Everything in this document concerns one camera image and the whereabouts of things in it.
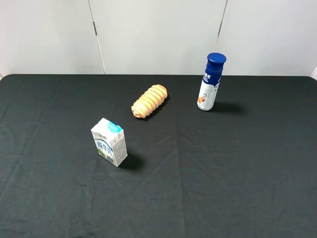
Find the blue white yogurt bottle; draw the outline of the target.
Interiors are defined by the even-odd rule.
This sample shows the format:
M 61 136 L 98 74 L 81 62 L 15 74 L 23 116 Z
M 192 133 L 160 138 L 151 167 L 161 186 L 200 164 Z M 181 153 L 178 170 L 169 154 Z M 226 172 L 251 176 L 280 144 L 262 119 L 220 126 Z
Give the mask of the blue white yogurt bottle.
M 197 106 L 203 111 L 209 111 L 214 105 L 226 56 L 221 53 L 210 53 L 207 60 L 197 100 Z

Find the ridged bread roll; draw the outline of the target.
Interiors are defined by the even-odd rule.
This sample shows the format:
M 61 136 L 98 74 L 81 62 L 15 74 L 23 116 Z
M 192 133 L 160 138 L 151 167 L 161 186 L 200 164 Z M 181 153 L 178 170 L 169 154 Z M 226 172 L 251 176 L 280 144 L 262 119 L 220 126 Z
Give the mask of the ridged bread roll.
M 162 85 L 156 84 L 151 86 L 131 106 L 133 116 L 144 119 L 155 111 L 167 96 L 167 89 Z

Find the white milk carton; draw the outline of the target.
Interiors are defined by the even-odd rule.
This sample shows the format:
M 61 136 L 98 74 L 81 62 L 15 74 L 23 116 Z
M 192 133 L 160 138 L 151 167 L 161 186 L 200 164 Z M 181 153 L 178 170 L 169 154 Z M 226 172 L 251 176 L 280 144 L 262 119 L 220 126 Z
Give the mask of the white milk carton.
M 118 167 L 128 155 L 124 130 L 111 121 L 102 118 L 91 129 L 91 133 L 98 153 Z

